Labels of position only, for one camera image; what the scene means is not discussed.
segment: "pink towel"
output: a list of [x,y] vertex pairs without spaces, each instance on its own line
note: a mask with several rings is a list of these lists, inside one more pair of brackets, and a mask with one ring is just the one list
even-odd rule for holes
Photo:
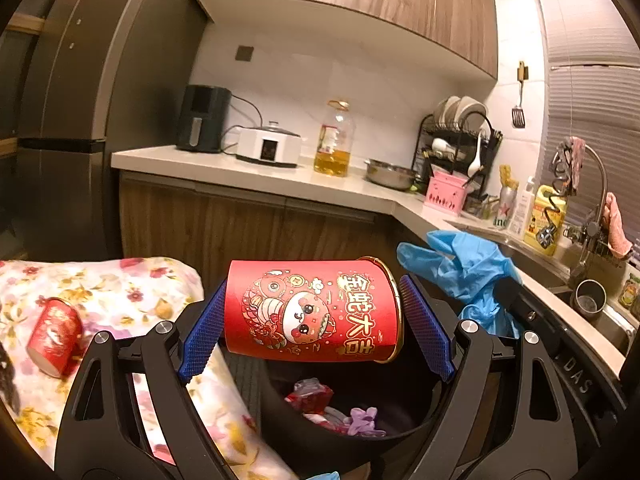
[[626,239],[625,232],[622,230],[622,215],[618,208],[618,201],[611,192],[607,193],[602,224],[609,229],[609,249],[617,259],[621,260],[631,250],[632,243]]
[[586,142],[580,137],[571,137],[571,185],[574,188],[574,192],[578,191],[585,145]]

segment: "red paper cup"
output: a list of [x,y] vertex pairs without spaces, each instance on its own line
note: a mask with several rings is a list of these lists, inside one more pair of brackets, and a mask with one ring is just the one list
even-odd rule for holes
[[340,262],[231,262],[225,339],[234,353],[305,362],[389,362],[402,347],[393,276],[365,256]]
[[49,298],[27,343],[27,354],[40,370],[58,378],[81,335],[76,310],[59,298]]

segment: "kitchen countertop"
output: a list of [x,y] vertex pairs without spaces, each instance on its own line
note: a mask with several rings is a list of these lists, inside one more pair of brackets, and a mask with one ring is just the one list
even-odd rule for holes
[[[425,207],[422,196],[372,184],[363,179],[364,172],[358,168],[350,169],[345,178],[337,178],[316,173],[311,159],[300,160],[297,168],[272,168],[229,155],[191,153],[177,150],[175,146],[158,146],[113,153],[111,167],[388,214],[422,238],[435,229],[455,230],[456,224],[483,226],[474,219],[456,218]],[[524,272],[519,273],[522,283],[570,325],[618,375],[625,357],[615,346],[544,286]]]

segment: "window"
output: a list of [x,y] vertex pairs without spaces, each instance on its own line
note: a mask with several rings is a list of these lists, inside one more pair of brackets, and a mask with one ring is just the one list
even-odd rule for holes
[[[583,138],[603,160],[627,238],[640,236],[640,50],[611,0],[540,0],[546,29],[548,125],[538,173],[558,144]],[[600,202],[600,171],[585,154],[567,220],[583,224]]]

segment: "stainless steel cup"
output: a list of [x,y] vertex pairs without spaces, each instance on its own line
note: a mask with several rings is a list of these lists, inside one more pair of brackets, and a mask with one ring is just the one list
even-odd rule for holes
[[584,280],[574,290],[570,303],[584,319],[595,319],[607,303],[607,293],[599,282]]

